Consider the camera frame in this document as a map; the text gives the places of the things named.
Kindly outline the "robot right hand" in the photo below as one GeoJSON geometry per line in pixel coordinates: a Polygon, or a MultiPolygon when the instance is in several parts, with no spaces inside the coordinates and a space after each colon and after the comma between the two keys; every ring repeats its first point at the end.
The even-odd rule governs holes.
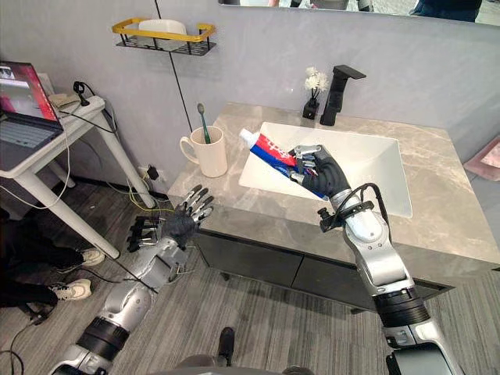
{"type": "Polygon", "coordinates": [[[290,180],[321,198],[333,198],[351,188],[342,168],[323,145],[299,145],[288,152],[296,161],[297,171],[289,170],[290,180]],[[306,173],[304,159],[313,162],[315,172],[306,173]]]}

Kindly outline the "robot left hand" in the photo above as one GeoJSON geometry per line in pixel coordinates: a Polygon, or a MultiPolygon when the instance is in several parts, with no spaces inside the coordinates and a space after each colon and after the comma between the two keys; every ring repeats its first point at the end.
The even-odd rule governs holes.
{"type": "Polygon", "coordinates": [[[213,212],[214,197],[201,184],[194,186],[167,218],[163,234],[173,239],[181,250],[185,250],[188,240],[197,232],[201,222],[213,212]]]}

